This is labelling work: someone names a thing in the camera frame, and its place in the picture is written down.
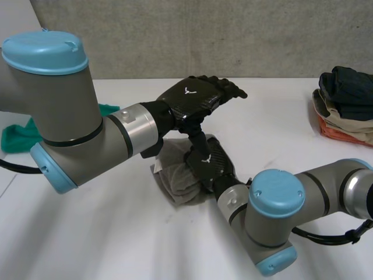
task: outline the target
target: white logo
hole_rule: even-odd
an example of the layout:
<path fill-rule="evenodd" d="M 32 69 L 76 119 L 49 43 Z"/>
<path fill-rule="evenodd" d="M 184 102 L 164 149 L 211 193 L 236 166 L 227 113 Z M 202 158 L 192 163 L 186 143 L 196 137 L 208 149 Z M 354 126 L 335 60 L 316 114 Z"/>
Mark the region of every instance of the white logo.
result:
<path fill-rule="evenodd" d="M 209 158 L 208 158 L 208 159 L 206 159 L 206 160 L 202 160 L 202 162 L 210 163 L 210 160 L 211 160 L 211 154 L 209 155 Z"/>
<path fill-rule="evenodd" d="M 197 92 L 190 92 L 190 91 L 188 91 L 188 88 L 185 87 L 185 94 L 187 95 L 187 94 L 190 94 L 190 93 L 197 93 Z"/>

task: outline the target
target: gray robot arm segment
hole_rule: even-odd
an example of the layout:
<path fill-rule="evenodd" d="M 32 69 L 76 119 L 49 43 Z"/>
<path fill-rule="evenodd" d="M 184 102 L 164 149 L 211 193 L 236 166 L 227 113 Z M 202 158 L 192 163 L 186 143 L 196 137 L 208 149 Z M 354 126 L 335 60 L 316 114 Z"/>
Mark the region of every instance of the gray robot arm segment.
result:
<path fill-rule="evenodd" d="M 266 213 L 264 206 L 258 209 L 248 199 L 249 192 L 258 191 L 256 178 L 250 190 L 237 184 L 226 189 L 217 200 L 219 209 L 264 276 L 271 276 L 295 261 L 297 254 L 288 240 L 292 228 L 339 211 L 372 219 L 373 170 L 368 164 L 354 159 L 339 160 L 295 177 L 304 188 L 305 200 L 298 211 L 286 217 Z M 271 186 L 259 186 L 261 195 L 267 187 Z"/>
<path fill-rule="evenodd" d="M 33 36 L 40 36 L 36 43 Z M 0 111 L 32 116 L 43 141 L 31 149 L 31 156 L 57 192 L 76 188 L 143 152 L 173 128 L 173 117 L 162 101 L 135 104 L 102 117 L 83 51 L 82 65 L 75 67 L 80 59 L 76 53 L 82 50 L 75 36 L 38 32 L 18 39 L 14 36 L 3 45 L 12 43 L 3 47 L 0 58 Z M 45 41 L 44 52 L 40 40 Z M 64 41 L 73 41 L 78 50 L 71 50 Z M 17 48 L 22 48 L 20 55 L 14 55 Z M 60 55 L 68 58 L 56 58 L 55 52 L 61 49 Z M 69 58 L 71 65 L 66 64 Z M 159 124 L 162 110 L 166 113 Z"/>

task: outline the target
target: orange cloth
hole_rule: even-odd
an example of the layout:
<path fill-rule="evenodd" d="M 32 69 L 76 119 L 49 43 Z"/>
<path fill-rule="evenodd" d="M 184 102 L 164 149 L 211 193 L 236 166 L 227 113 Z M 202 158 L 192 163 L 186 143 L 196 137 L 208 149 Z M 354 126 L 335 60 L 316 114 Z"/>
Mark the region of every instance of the orange cloth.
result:
<path fill-rule="evenodd" d="M 332 139 L 335 139 L 335 140 L 346 141 L 346 142 L 362 144 L 362 145 L 365 145 L 365 146 L 373 147 L 373 145 L 370 145 L 368 143 L 360 141 L 360 140 L 356 139 L 355 137 L 349 136 L 349 135 L 347 135 L 343 132 L 340 132 L 340 131 L 335 130 L 335 129 L 330 128 L 330 127 L 327 127 L 325 121 L 319 115 L 317 115 L 317 118 L 319 120 L 321 135 L 332 138 Z"/>

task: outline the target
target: black cable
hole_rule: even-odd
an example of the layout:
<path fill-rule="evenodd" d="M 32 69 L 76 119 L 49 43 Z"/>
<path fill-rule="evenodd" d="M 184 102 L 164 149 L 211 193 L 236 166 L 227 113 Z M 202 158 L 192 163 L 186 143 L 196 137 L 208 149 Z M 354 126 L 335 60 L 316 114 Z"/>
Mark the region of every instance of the black cable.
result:
<path fill-rule="evenodd" d="M 360 240 L 360 237 L 368 230 L 373 228 L 373 220 L 366 220 L 358 229 L 352 229 L 347 231 L 344 235 L 328 236 L 318 235 L 310 232 L 306 232 L 298 227 L 291 230 L 296 235 L 307 238 L 312 242 L 327 245 L 327 246 L 339 246 L 345 244 L 355 244 Z"/>
<path fill-rule="evenodd" d="M 0 159 L 0 166 L 10 171 L 23 173 L 23 174 L 41 174 L 41 171 L 39 168 L 24 166 L 24 165 L 19 165 L 19 164 L 16 165 L 14 163 L 6 162 L 2 159 Z"/>

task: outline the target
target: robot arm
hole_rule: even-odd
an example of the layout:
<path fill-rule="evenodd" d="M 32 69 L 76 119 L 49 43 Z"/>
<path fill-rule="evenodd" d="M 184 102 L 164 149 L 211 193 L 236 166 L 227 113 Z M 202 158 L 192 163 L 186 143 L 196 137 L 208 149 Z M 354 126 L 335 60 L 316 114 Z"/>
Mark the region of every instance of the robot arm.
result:
<path fill-rule="evenodd" d="M 187 133 L 209 156 L 200 124 L 219 105 L 247 95 L 216 77 L 189 77 L 156 101 L 100 115 L 82 42 L 57 31 L 6 39 L 0 58 L 0 111 L 30 114 L 43 138 L 30 153 L 59 193 L 137 153 L 157 155 L 170 130 Z"/>
<path fill-rule="evenodd" d="M 339 236 L 331 245 L 357 242 L 373 227 L 373 168 L 368 163 L 343 159 L 296 175 L 265 170 L 246 185 L 236 179 L 219 143 L 215 139 L 208 143 L 210 165 L 196 159 L 193 149 L 185 161 L 204 186 L 212 188 L 219 210 L 263 276 L 274 275 L 296 260 L 288 238 L 293 229 L 301 231 L 298 225 L 335 212 L 368 219 L 350 231 L 347 242 L 346 235 Z"/>

